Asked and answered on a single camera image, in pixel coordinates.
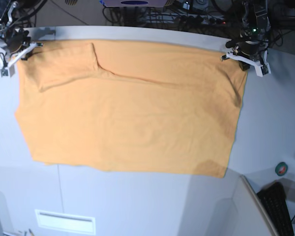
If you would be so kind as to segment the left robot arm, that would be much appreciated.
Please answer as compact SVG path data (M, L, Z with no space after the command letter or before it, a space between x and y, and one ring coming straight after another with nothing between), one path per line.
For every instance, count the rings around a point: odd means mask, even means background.
M239 37L225 44L231 49L221 60L236 60L242 71L253 67L257 76L270 74L267 62L267 50L270 44L270 21L267 13L266 0L244 0L242 2L241 29Z

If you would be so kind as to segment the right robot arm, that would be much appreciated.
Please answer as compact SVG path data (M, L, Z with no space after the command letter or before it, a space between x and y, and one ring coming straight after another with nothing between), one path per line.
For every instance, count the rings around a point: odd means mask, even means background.
M46 0L0 0L0 75L11 77L14 65L19 60L27 60L32 51L42 47L35 42L23 26L37 15L47 3Z

